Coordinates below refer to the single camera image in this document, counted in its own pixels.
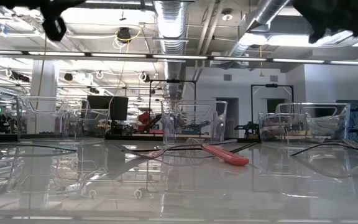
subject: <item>transparent container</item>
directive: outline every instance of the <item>transparent container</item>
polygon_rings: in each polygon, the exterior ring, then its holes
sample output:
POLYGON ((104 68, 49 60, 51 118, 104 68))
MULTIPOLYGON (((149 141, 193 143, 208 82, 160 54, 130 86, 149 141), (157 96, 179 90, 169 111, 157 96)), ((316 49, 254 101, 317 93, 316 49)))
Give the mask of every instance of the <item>transparent container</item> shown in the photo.
POLYGON ((24 135, 30 138, 68 137, 68 103, 56 97, 47 96, 18 96, 17 97, 17 135, 21 139, 24 135))
POLYGON ((103 138, 108 129, 109 110, 92 110, 86 101, 86 108, 71 110, 70 135, 75 138, 103 138))
POLYGON ((347 103, 283 103, 275 114, 259 114, 262 141, 323 142, 347 138, 347 103))
POLYGON ((189 138, 224 140, 227 102, 166 100, 161 105, 164 145, 185 144, 189 138))

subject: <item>exposed ductwork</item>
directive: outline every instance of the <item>exposed ductwork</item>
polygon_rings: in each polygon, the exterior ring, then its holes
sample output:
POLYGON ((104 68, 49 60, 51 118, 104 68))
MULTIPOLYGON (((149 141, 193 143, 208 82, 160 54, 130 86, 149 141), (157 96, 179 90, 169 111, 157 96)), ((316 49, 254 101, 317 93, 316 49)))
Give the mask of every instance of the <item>exposed ductwork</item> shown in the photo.
POLYGON ((252 35, 249 35, 247 32, 271 22, 289 2, 290 0, 261 0, 257 10, 253 12, 254 18, 250 22, 247 22, 245 34, 226 55, 233 57, 242 56, 249 47, 247 43, 253 43, 253 41, 250 40, 252 35))
MULTIPOLYGON (((188 3, 178 1, 155 1, 154 6, 158 15, 157 23, 159 36, 166 39, 173 39, 160 41, 162 53, 184 54, 186 43, 177 39, 185 38, 188 3)), ((181 62, 164 62, 165 79, 184 80, 185 73, 181 72, 182 64, 183 63, 181 62)), ((167 86, 167 91, 171 98, 180 96, 177 85, 167 86)))

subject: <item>white pillar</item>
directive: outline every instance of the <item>white pillar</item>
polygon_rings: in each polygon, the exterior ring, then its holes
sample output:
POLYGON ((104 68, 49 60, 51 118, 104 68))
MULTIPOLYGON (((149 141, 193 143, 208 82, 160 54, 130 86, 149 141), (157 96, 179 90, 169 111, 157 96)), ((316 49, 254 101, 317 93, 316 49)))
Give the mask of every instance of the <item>white pillar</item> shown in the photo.
MULTIPOLYGON (((59 78, 59 67, 57 62, 45 61, 42 71, 42 61, 34 60, 31 79, 30 96, 48 96, 56 97, 59 78)), ((33 109, 37 111, 55 111, 56 101, 30 100, 33 109)), ((56 133, 60 127, 55 127, 60 122, 60 118, 51 113, 34 113, 27 109, 27 134, 38 134, 40 132, 56 133)), ((48 150, 42 147, 27 147, 26 154, 45 154, 48 150)), ((23 209, 41 209, 47 207, 48 188, 54 188, 50 185, 50 166, 52 157, 25 157, 21 176, 26 178, 21 186, 19 206, 23 209)))
MULTIPOLYGON (((57 62, 45 61, 42 70, 42 60, 34 60, 30 96, 56 97, 59 79, 59 67, 57 62)), ((55 111, 56 101, 31 101, 33 109, 38 111, 55 111)), ((56 133, 55 117, 52 114, 34 114, 28 111, 27 134, 38 134, 41 132, 56 133)))

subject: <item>reflective surface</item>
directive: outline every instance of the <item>reflective surface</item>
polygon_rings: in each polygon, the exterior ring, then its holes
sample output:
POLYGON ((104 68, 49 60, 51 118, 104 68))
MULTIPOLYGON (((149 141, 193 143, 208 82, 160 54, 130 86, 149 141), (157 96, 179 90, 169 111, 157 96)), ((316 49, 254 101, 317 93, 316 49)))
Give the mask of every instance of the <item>reflective surface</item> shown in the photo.
POLYGON ((358 223, 357 152, 318 148, 294 159, 302 147, 258 144, 239 153, 248 166, 234 167, 187 158, 203 151, 148 161, 97 139, 50 144, 78 152, 0 147, 0 223, 358 223))

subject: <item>ceiling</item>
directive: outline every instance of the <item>ceiling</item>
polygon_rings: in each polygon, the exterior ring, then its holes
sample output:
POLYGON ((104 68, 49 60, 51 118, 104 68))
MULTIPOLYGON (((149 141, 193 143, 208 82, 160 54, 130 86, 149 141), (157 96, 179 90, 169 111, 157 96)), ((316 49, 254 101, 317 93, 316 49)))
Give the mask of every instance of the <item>ceiling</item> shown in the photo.
MULTIPOLYGON (((203 13, 207 10, 212 0, 197 0, 188 8, 186 27, 186 54, 194 54, 203 29, 203 13)), ((208 54, 229 50, 237 40, 237 28, 241 22, 242 15, 247 14, 257 7, 258 0, 225 0, 223 8, 232 9, 233 18, 230 21, 218 19, 214 38, 212 39, 208 54)), ((281 15, 299 16, 292 7, 286 7, 281 15)), ((128 53, 160 53, 160 43, 154 38, 158 37, 157 18, 151 11, 120 10, 120 9, 84 9, 71 8, 63 12, 68 27, 66 36, 60 43, 47 40, 47 50, 50 51, 85 51, 85 52, 128 52, 128 53), (114 35, 120 27, 129 27, 131 35, 137 36, 129 45, 117 46, 114 44, 114 35)), ((0 49, 9 50, 40 50, 44 51, 45 36, 43 34, 42 16, 37 10, 29 11, 26 8, 16 7, 13 11, 0 7, 0 18, 6 30, 0 37, 0 49)), ((332 52, 338 49, 321 49, 320 51, 332 52)), ((278 58, 310 58, 313 57, 314 49, 309 47, 281 47, 263 45, 260 48, 248 48, 247 54, 251 57, 278 57, 278 58)), ((349 58, 354 54, 337 55, 330 54, 331 59, 354 59, 349 58)), ((114 86, 146 86, 139 80, 142 72, 148 73, 153 78, 164 79, 162 62, 100 62, 80 60, 60 60, 61 74, 60 84, 71 85, 76 82, 64 80, 66 72, 80 72, 92 74, 94 83, 97 85, 114 86)), ((250 62, 248 69, 259 68, 261 63, 250 62)), ((263 63, 264 68, 285 68, 281 63, 263 63)), ((0 58, 0 83, 17 83, 6 76, 5 69, 22 72, 31 77, 32 60, 23 58, 0 58)), ((29 88, 9 87, 12 90, 28 91, 29 88)), ((87 89, 59 89, 61 95, 87 95, 87 89)), ((148 90, 137 90, 136 94, 148 94, 148 90)))

